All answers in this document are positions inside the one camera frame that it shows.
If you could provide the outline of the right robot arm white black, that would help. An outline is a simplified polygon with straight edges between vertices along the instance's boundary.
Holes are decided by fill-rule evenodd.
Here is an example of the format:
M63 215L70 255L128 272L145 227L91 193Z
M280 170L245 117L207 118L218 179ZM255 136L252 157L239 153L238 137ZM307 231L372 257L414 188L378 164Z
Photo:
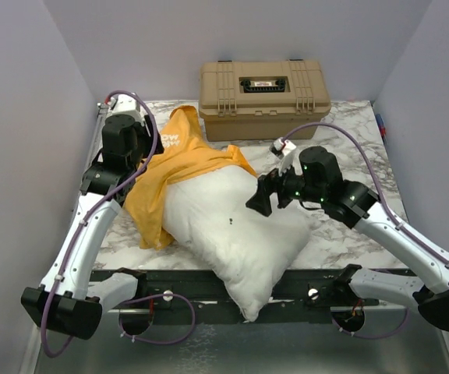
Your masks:
M278 139L270 151L280 164L258 178L246 207L269 217L271 195L280 209L294 200L317 204L329 218L374 240L413 273L403 277L350 265L334 282L334 298L343 305L369 298L402 305L449 332L449 252L402 220L371 188L343 178L337 158L324 147L297 153L292 142Z

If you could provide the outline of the white pillow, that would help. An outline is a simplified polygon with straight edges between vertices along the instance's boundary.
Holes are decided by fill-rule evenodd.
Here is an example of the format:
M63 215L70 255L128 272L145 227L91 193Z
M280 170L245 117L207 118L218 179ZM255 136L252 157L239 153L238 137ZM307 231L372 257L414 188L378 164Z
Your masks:
M306 247L313 220L297 206L265 217L246 207L256 178L228 166L167 187L163 228L224 282L255 321L274 285Z

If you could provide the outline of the tan plastic toolbox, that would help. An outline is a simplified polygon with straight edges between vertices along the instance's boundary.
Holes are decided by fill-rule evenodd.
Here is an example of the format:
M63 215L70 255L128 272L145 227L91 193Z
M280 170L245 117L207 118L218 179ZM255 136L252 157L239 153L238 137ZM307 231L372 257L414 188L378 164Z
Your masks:
M277 139L331 110L314 60L208 62L200 69L199 115L211 142Z

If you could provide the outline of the orange Mickey Mouse pillowcase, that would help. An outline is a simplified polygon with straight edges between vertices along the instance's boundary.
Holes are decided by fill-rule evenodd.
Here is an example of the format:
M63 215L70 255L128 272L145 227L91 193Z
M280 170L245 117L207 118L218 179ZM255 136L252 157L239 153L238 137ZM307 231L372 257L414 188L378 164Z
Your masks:
M203 138L197 110L177 107L161 130L164 152L151 158L124 203L141 239L141 249L160 250L174 241L163 229L164 204L169 185L184 182L227 166L256 172L237 146L215 150Z

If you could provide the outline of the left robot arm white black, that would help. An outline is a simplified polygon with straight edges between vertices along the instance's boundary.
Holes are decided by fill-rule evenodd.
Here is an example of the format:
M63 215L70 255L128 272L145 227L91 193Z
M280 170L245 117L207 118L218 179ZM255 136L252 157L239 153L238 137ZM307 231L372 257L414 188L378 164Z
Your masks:
M96 290L89 281L101 243L137 176L164 150L149 115L108 115L101 141L83 173L76 214L59 254L39 286L25 288L20 299L37 326L82 340L91 338L102 315L122 300L133 308L146 301L147 288L131 274L110 278Z

